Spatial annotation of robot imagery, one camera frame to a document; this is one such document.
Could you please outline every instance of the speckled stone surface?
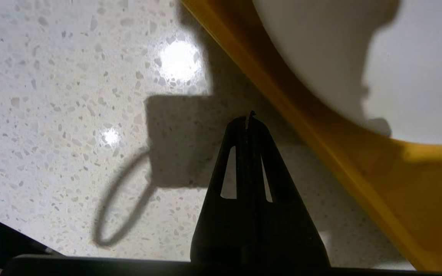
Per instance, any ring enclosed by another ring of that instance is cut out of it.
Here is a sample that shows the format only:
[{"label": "speckled stone surface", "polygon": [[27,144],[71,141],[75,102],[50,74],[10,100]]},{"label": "speckled stone surface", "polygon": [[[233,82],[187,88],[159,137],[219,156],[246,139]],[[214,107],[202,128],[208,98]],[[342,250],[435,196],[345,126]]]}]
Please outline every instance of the speckled stone surface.
[{"label": "speckled stone surface", "polygon": [[333,265],[411,269],[179,2],[0,0],[0,222],[65,255],[189,260],[250,110]]}]

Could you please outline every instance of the terrazzo countertop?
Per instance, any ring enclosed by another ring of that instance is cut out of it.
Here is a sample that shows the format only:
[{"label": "terrazzo countertop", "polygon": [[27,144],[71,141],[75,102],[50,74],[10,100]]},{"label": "terrazzo countertop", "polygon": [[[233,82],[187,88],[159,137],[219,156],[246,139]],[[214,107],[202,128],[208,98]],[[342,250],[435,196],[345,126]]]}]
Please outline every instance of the terrazzo countertop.
[{"label": "terrazzo countertop", "polygon": [[250,110],[334,266],[412,269],[179,2],[0,0],[0,222],[65,255],[187,261]]}]

